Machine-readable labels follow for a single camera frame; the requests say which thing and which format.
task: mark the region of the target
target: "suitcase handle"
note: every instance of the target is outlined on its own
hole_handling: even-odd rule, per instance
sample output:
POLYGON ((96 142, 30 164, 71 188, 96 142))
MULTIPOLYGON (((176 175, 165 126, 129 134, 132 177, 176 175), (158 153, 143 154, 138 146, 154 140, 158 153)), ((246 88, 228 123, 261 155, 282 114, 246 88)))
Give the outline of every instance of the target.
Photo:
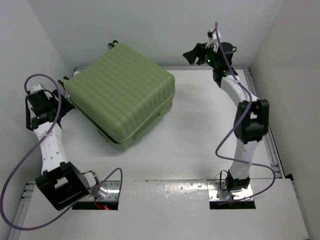
POLYGON ((146 132, 148 132, 149 129, 151 129, 157 122, 159 122, 159 120, 165 115, 167 111, 167 107, 163 108, 160 112, 153 116, 133 138, 135 140, 139 140, 146 132))

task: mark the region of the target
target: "wall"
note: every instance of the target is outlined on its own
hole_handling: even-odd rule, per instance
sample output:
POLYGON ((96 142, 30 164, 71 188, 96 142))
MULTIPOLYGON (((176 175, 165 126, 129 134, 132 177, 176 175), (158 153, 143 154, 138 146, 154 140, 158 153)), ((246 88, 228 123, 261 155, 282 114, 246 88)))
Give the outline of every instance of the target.
POLYGON ((311 239, 320 238, 320 1, 285 0, 252 71, 270 101, 270 125, 292 173, 311 239))
MULTIPOLYGON (((26 0, 0 1, 0 189, 9 172, 37 142, 26 129, 24 81, 34 73, 55 79, 69 75, 26 0)), ((37 81, 48 81, 38 78, 37 81)), ((38 150, 19 170, 5 196, 5 212, 13 221, 26 180, 40 172, 38 150)), ((0 239, 10 228, 0 218, 0 239)))
POLYGON ((208 40, 220 24, 223 41, 238 48, 237 66, 259 51, 282 0, 28 0, 61 57, 86 66, 113 40, 128 43, 163 66, 185 66, 182 53, 208 40))

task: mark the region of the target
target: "ribbed suitcase surface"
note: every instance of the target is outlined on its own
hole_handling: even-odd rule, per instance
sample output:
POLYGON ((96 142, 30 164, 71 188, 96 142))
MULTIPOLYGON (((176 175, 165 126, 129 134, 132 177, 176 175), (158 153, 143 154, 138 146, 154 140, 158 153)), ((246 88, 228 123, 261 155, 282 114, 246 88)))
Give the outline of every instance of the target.
POLYGON ((118 43, 65 83, 71 101, 114 143, 124 143, 171 107, 175 78, 118 43))

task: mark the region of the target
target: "white wall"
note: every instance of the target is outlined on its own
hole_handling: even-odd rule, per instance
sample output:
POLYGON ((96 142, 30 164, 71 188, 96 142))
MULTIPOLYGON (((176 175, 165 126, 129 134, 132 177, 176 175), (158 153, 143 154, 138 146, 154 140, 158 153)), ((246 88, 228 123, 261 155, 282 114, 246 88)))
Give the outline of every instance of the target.
POLYGON ((252 70, 292 173, 311 239, 320 238, 320 1, 285 0, 252 70))
POLYGON ((220 24, 223 41, 238 48, 233 62, 248 66, 282 0, 28 0, 61 57, 86 66, 113 40, 128 43, 163 66, 183 66, 182 53, 208 40, 220 24))
MULTIPOLYGON (((0 189, 10 171, 37 142, 26 129, 24 81, 34 73, 59 79, 69 75, 47 34, 26 0, 0 1, 0 189)), ((38 150, 22 166, 9 185, 5 212, 14 219, 24 185, 40 172, 38 150)), ((9 227, 0 218, 0 239, 9 227)))

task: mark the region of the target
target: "suitcase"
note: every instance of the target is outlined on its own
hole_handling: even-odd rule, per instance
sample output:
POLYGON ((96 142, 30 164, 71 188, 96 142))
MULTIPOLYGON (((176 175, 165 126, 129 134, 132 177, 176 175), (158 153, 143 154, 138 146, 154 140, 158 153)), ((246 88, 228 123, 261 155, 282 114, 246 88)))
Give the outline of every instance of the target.
POLYGON ((175 77, 123 43, 64 83, 69 100, 118 150, 125 150, 172 107, 175 77))

